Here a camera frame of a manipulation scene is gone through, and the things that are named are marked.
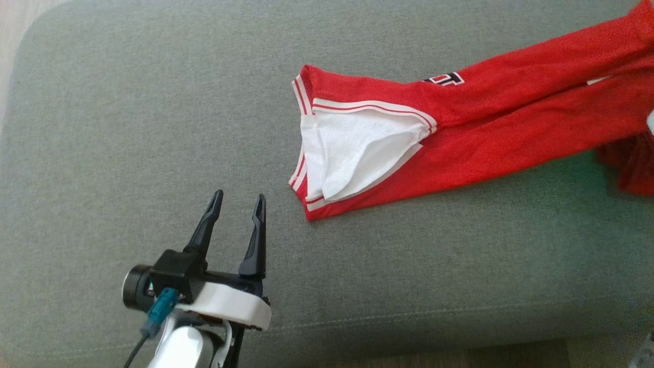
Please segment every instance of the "floor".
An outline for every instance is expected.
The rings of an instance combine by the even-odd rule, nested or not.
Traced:
[[[22,35],[39,15],[70,0],[0,0],[0,132],[11,68]],[[616,368],[627,367],[643,334],[568,339],[468,351],[446,351],[322,368]],[[9,368],[0,357],[0,368]]]

